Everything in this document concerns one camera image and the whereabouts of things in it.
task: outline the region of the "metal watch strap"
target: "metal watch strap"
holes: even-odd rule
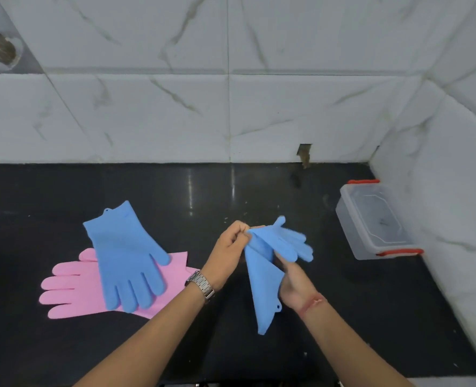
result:
[[[192,275],[188,277],[186,280],[186,283],[184,286],[187,286],[190,282],[194,282],[202,291],[202,294],[204,295],[206,302],[209,301],[215,294],[215,291],[213,288],[211,288],[211,285],[209,285],[209,282],[206,280],[206,277],[203,276],[202,273],[199,271],[196,271]]]

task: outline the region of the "pink silicone glove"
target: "pink silicone glove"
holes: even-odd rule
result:
[[[166,282],[166,291],[158,296],[146,310],[138,308],[133,314],[151,319],[167,305],[182,289],[187,278],[196,269],[186,267],[187,252],[170,254],[172,260],[167,266],[159,266]],[[54,276],[43,280],[41,287],[46,290],[39,302],[59,304],[48,312],[50,319],[107,312],[98,271],[98,260],[94,249],[86,249],[78,256],[79,261],[55,265]]]

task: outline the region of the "black granite surface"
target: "black granite surface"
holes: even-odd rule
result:
[[[107,312],[50,320],[41,281],[90,241],[82,222],[129,200],[168,252],[200,268],[233,221],[307,235],[301,266],[344,319],[407,377],[476,375],[476,354],[420,257],[355,260],[334,211],[363,164],[0,165],[0,387],[71,385],[146,320]],[[286,307],[257,334],[246,266],[198,316],[164,382],[332,381],[329,364]]]

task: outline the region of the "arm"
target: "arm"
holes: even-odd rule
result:
[[[302,321],[345,387],[413,385],[379,357],[327,301],[305,312],[308,302],[318,294],[317,290],[299,265],[277,257],[286,272],[281,283],[281,300],[302,314]]]
[[[235,221],[218,238],[201,273],[215,291],[238,265],[249,241],[249,226]],[[191,282],[138,332],[96,365],[74,387],[150,387],[156,385],[166,364],[204,305],[204,295]]]

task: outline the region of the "clear plastic box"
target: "clear plastic box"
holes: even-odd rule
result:
[[[340,193],[338,219],[357,260],[423,253],[397,218],[382,184],[346,184]]]

